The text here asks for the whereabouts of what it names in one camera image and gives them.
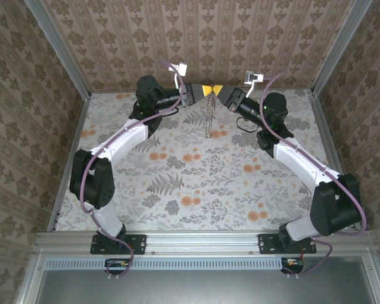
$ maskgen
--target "damask wallpaper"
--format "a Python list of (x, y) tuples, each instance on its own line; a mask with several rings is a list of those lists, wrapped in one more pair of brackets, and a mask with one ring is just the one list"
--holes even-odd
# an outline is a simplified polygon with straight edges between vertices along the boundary
[(44, 0), (94, 92), (171, 76), (158, 59), (188, 64), (187, 81), (243, 83), (247, 70), (287, 74), (275, 87), (310, 87), (354, 0)]
[(82, 107), (23, 1), (0, 1), (0, 303), (45, 231)]
[(342, 166), (360, 181), (380, 253), (380, 0), (373, 1), (320, 100)]
[[(308, 91), (281, 92), (288, 101), (288, 128), (308, 151), (325, 161)], [(135, 100), (135, 94), (93, 94), (80, 147), (91, 149), (114, 134)], [(218, 99), (211, 138), (206, 138), (206, 108), (207, 98), (163, 118), (158, 130), (117, 165), (113, 202), (127, 229), (278, 229), (307, 214), (312, 201), (307, 186), (259, 148), (256, 134), (238, 129), (238, 115)], [(255, 125), (242, 127), (253, 130)], [(96, 230), (69, 191), (56, 230)]]

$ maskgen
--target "black mounting bracket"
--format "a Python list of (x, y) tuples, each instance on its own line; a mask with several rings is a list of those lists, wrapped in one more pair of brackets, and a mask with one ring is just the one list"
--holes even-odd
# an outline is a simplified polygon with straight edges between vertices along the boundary
[[(125, 234), (124, 241), (132, 248), (135, 255), (144, 255), (146, 249), (145, 234)], [(92, 238), (90, 254), (92, 255), (129, 255), (123, 244), (97, 232)]]
[(317, 253), (315, 242), (309, 237), (295, 242), (286, 250), (277, 233), (258, 234), (258, 244), (261, 255)]

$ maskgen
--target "wall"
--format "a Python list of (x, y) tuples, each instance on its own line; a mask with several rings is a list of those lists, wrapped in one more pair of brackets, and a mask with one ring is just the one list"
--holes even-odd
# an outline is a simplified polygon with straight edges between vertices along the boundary
[(45, 0), (92, 91), (135, 89), (158, 59), (186, 62), (186, 80), (243, 83), (254, 70), (310, 87), (353, 0)]
[(373, 1), (320, 100), (342, 166), (360, 181), (380, 253), (380, 1)]
[(0, 1), (0, 303), (45, 231), (82, 99), (23, 1)]

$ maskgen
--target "floral tablecloth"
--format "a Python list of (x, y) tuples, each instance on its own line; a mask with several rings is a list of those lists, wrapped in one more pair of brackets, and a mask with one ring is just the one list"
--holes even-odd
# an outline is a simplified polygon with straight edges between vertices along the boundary
[[(280, 90), (288, 129), (326, 160), (307, 90)], [(252, 98), (259, 98), (257, 91)], [(135, 94), (93, 94), (80, 148), (91, 149), (127, 120)], [(216, 99), (211, 138), (205, 136), (206, 98), (163, 119), (114, 171), (117, 213), (129, 231), (278, 229), (307, 214), (312, 195), (282, 163), (258, 147), (255, 134), (236, 127), (238, 115)], [(253, 129), (253, 125), (244, 127)], [(56, 230), (95, 230), (66, 192)]]

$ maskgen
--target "robotic arm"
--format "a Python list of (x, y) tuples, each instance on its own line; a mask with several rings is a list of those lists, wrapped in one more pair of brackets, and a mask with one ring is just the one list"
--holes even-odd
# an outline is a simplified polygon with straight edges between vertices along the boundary
[[(179, 72), (181, 67), (182, 64), (177, 66)], [(191, 106), (214, 91), (220, 102), (230, 111), (241, 115), (244, 119), (262, 128), (256, 134), (259, 147), (271, 157), (289, 167), (313, 193), (310, 214), (281, 225), (277, 235), (279, 243), (285, 252), (299, 252), (301, 241), (319, 234), (328, 236), (360, 221), (361, 216), (352, 200), (335, 185), (331, 178), (324, 175), (324, 171), (319, 170), (317, 166), (303, 157), (299, 151), (286, 143), (280, 142), (265, 128), (259, 114), (259, 103), (248, 97), (253, 90), (254, 83), (261, 81), (263, 81), (263, 75), (247, 72), (245, 83), (252, 84), (248, 94), (237, 87), (216, 85), (211, 88), (205, 85), (186, 84), (182, 106)], [(79, 198), (83, 172), (93, 155), (96, 155), (102, 149), (92, 163), (90, 167), (91, 173), (87, 176), (84, 185), (84, 206), (91, 211), (101, 229), (114, 238), (125, 241), (126, 229), (117, 217), (111, 200), (115, 191), (113, 167), (131, 149), (145, 141), (157, 130), (162, 117), (156, 117), (145, 123), (140, 123), (129, 130), (128, 126), (174, 105), (180, 94), (177, 80), (175, 80), (175, 83), (176, 89), (165, 90), (153, 76), (141, 77), (137, 82), (137, 101), (133, 106), (132, 113), (129, 115), (129, 120), (116, 134), (119, 134), (124, 129), (127, 131), (116, 140), (114, 140), (114, 136), (111, 136), (107, 141), (90, 151), (80, 149), (74, 156), (70, 191)], [(264, 119), (269, 123), (270, 127), (281, 137), (301, 149), (294, 135), (284, 124), (284, 119), (288, 114), (284, 95), (276, 92), (268, 94), (264, 100), (263, 108)], [(360, 202), (358, 182), (354, 176), (350, 174), (341, 175), (323, 164), (321, 164), (321, 167), (326, 168)]]

